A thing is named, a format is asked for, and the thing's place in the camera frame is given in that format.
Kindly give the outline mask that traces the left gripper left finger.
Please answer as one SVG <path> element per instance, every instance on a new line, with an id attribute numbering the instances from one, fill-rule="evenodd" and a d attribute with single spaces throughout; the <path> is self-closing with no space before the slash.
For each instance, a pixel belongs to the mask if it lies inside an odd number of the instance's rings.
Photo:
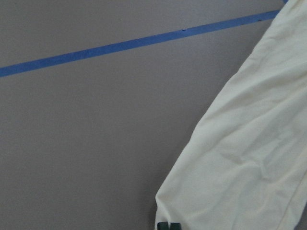
<path id="1" fill-rule="evenodd" d="M 170 230 L 168 222 L 157 223 L 157 230 Z"/>

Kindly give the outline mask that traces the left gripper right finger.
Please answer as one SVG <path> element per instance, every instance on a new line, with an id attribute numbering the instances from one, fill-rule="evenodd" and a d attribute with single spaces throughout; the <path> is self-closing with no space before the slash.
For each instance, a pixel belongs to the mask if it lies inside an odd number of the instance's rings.
<path id="1" fill-rule="evenodd" d="M 180 223 L 170 223 L 170 230 L 182 230 Z"/>

